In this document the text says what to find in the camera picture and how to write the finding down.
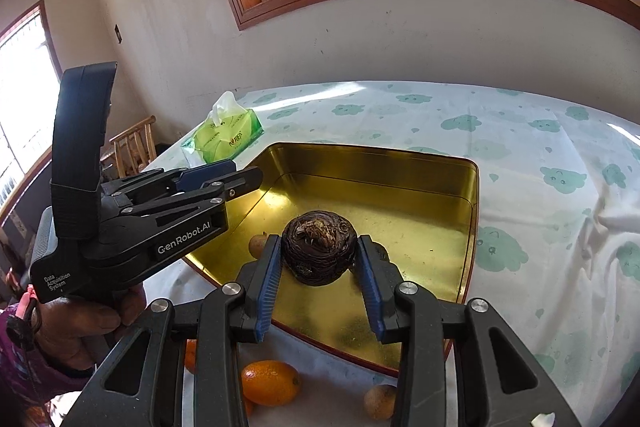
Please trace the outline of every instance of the purple sleeve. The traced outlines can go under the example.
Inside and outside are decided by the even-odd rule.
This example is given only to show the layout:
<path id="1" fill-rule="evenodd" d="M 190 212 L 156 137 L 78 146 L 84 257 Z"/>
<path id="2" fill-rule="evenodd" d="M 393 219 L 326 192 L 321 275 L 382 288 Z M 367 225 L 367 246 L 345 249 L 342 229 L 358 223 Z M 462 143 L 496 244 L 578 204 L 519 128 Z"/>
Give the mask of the purple sleeve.
<path id="1" fill-rule="evenodd" d="M 20 401 L 24 409 L 48 402 L 54 396 L 82 391 L 88 378 L 72 378 L 47 363 L 40 350 L 24 352 L 15 346 L 6 334 L 6 321 L 15 314 L 17 305 L 9 306 L 0 313 L 0 378 Z M 31 367 L 33 384 L 29 378 L 26 364 Z"/>

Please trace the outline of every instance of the white wall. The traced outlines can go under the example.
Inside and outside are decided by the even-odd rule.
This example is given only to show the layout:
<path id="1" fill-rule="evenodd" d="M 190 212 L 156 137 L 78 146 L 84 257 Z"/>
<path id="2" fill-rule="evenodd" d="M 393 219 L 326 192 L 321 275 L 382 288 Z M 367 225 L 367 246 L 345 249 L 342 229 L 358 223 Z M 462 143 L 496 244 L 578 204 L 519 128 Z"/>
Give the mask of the white wall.
<path id="1" fill-rule="evenodd" d="M 226 89 L 328 80 L 527 90 L 640 122 L 640 32 L 570 0 L 334 0 L 239 32 L 228 0 L 103 0 L 171 139 Z"/>
<path id="2" fill-rule="evenodd" d="M 39 0 L 0 0 L 0 31 Z M 117 60 L 98 0 L 44 0 L 51 39 L 63 70 Z M 148 116 L 126 67 L 118 67 L 107 138 Z"/>

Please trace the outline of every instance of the table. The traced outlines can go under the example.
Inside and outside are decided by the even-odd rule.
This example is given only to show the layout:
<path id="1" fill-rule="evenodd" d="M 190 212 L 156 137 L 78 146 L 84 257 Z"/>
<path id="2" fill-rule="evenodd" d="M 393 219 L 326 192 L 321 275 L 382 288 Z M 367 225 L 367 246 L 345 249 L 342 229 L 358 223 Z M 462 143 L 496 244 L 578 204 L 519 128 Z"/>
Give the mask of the table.
<path id="1" fill-rule="evenodd" d="M 255 91 L 239 99 L 264 128 L 243 168 L 278 141 L 346 143 L 466 156 L 480 168 L 480 223 L 469 298 L 487 299 L 536 355 L 582 425 L 599 426 L 640 367 L 640 126 L 535 94 L 458 84 L 342 82 Z M 149 168 L 188 166 L 174 144 Z M 145 282 L 175 303 L 212 287 L 180 261 Z M 250 424 L 384 425 L 364 392 L 393 379 L 272 327 L 241 363 L 281 359 L 302 374 L 289 406 Z M 456 425 L 452 356 L 449 418 Z M 192 425 L 193 380 L 184 424 Z"/>

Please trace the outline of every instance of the wooden chair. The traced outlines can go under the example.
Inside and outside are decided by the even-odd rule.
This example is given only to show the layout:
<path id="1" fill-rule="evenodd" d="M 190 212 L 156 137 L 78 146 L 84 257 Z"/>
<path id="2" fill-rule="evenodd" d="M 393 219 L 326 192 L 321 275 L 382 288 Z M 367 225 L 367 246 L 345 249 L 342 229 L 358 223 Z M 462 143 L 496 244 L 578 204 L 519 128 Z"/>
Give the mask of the wooden chair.
<path id="1" fill-rule="evenodd" d="M 151 115 L 109 140 L 120 178 L 140 174 L 156 159 L 156 144 L 151 134 L 151 124 L 155 122 L 156 117 Z"/>

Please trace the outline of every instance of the metal screw head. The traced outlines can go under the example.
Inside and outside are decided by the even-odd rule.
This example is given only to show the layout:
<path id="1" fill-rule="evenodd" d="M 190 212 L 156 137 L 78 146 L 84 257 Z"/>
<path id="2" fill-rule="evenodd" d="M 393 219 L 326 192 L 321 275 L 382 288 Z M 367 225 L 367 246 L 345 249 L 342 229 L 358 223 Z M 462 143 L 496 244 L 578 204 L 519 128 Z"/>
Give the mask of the metal screw head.
<path id="1" fill-rule="evenodd" d="M 167 299 L 156 299 L 151 303 L 151 311 L 154 313 L 161 313 L 169 307 L 169 301 Z"/>
<path id="2" fill-rule="evenodd" d="M 478 313 L 484 313 L 489 309 L 489 304 L 487 301 L 483 301 L 482 299 L 473 299 L 471 301 L 471 308 Z"/>
<path id="3" fill-rule="evenodd" d="M 414 293 L 418 293 L 418 285 L 415 282 L 411 281 L 401 282 L 398 286 L 398 289 L 405 295 L 413 295 Z"/>
<path id="4" fill-rule="evenodd" d="M 242 286 L 237 282 L 228 282 L 222 286 L 222 293 L 225 295 L 237 295 L 240 293 Z"/>

